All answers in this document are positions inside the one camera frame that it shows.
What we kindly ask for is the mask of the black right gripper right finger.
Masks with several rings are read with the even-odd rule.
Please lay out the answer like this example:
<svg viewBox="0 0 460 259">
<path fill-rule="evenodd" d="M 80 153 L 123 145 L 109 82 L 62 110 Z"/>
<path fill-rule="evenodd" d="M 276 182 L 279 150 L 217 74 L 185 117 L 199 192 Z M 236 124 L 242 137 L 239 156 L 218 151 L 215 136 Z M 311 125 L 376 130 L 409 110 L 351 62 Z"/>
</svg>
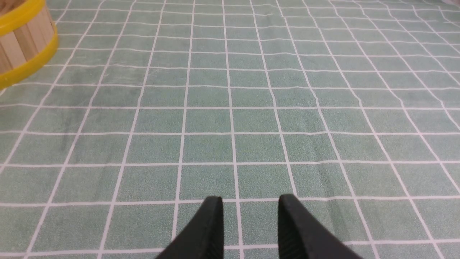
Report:
<svg viewBox="0 0 460 259">
<path fill-rule="evenodd" d="M 293 194 L 278 200 L 278 254 L 281 259 L 359 259 L 323 226 Z"/>
</svg>

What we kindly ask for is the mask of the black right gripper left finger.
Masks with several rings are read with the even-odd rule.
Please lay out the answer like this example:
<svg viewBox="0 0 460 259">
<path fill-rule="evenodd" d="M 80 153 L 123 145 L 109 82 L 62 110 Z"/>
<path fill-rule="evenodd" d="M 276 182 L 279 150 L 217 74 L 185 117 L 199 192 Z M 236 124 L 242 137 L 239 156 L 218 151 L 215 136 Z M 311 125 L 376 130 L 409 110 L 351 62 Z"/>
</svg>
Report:
<svg viewBox="0 0 460 259">
<path fill-rule="evenodd" d="M 158 259 L 223 259 L 224 208 L 221 197 L 208 196 Z"/>
</svg>

